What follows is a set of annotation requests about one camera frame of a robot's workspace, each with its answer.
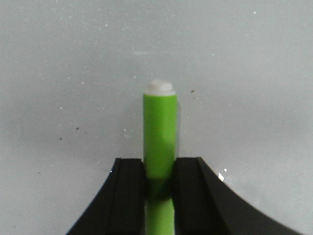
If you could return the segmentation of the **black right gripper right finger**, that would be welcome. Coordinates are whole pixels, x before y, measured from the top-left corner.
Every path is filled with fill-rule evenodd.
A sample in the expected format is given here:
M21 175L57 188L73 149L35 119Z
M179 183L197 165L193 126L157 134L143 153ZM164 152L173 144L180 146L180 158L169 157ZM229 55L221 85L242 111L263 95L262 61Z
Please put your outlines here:
M306 232L306 167L295 160L178 158L172 192L179 235Z

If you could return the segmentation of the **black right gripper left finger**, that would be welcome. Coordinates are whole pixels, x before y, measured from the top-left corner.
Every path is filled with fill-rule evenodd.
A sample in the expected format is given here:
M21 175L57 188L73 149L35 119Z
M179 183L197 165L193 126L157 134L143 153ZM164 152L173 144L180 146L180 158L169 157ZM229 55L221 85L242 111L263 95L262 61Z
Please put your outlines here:
M143 235L146 189L141 159L115 159L104 184L68 234Z

